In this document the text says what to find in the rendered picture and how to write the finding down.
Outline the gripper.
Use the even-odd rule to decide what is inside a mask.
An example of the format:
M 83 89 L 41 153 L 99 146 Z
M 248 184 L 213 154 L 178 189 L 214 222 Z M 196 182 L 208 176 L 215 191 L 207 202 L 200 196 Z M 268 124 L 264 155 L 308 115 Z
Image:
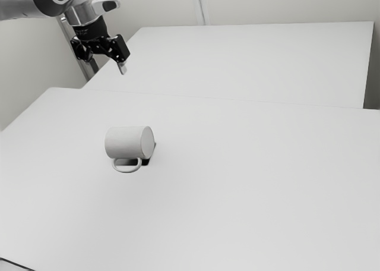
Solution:
M 70 44 L 78 60 L 90 62 L 93 59 L 90 43 L 102 38 L 103 54 L 116 62 L 122 75 L 126 74 L 126 62 L 131 53 L 120 34 L 109 36 L 103 17 L 85 26 L 74 26 L 73 29 L 75 36 L 70 40 Z

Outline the white mug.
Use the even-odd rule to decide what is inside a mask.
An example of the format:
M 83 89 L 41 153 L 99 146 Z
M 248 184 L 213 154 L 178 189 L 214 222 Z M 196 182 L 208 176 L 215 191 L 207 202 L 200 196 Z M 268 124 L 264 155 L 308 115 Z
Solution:
M 153 130 L 149 126 L 111 127 L 108 129 L 104 147 L 112 159 L 112 167 L 121 173 L 133 173 L 140 169 L 143 160 L 150 159 L 155 148 Z M 118 160 L 137 160 L 131 169 L 121 169 Z

